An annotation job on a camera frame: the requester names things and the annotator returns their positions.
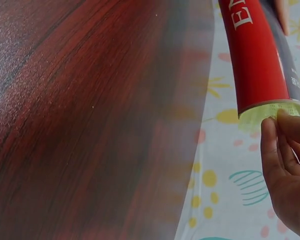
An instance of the yellow polka dot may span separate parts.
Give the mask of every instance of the yellow polka dot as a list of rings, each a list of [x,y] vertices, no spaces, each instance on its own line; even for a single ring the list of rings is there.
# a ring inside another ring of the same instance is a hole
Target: yellow polka dot
[[[217,175],[213,170],[207,170],[202,175],[202,181],[206,187],[212,188],[217,184]]]
[[[197,225],[197,219],[195,217],[192,217],[189,219],[189,226],[190,228],[194,228]]]
[[[193,189],[195,186],[195,180],[193,178],[190,179],[189,184],[188,184],[188,189]]]
[[[201,170],[201,163],[200,162],[196,162],[195,164],[193,164],[193,171],[195,173],[200,173]]]
[[[191,206],[196,209],[200,205],[201,205],[201,198],[199,196],[194,196],[192,198]]]
[[[217,204],[219,202],[219,196],[216,192],[211,193],[210,199],[213,204]]]
[[[203,210],[203,215],[206,219],[211,219],[214,214],[214,211],[211,207],[205,207]]]

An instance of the label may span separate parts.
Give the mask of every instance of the label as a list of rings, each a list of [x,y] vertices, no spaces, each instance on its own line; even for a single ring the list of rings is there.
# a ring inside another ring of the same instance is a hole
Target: label
[[[259,0],[265,17],[270,25],[279,55],[279,62],[283,69],[284,78],[289,96],[300,101],[300,82],[297,75],[294,59],[292,57],[286,36],[278,20],[276,6],[273,0]]]

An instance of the dark red wood surface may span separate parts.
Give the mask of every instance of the dark red wood surface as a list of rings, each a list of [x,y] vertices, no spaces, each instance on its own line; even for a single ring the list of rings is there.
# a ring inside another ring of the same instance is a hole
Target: dark red wood surface
[[[0,240],[172,240],[196,151],[202,0],[0,0]]]

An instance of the teal pattern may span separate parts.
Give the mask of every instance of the teal pattern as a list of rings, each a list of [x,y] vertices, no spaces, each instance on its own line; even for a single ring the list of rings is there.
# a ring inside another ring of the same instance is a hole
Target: teal pattern
[[[265,179],[261,171],[238,171],[229,177],[236,186],[240,187],[244,206],[252,206],[265,200],[269,196]]]

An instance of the green shuttlecock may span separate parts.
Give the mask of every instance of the green shuttlecock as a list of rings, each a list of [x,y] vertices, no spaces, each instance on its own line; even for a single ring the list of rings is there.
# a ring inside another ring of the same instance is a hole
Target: green shuttlecock
[[[239,116],[239,130],[247,133],[260,131],[261,122],[269,117],[277,118],[279,109],[292,116],[300,116],[300,104],[293,102],[269,103],[253,107]]]

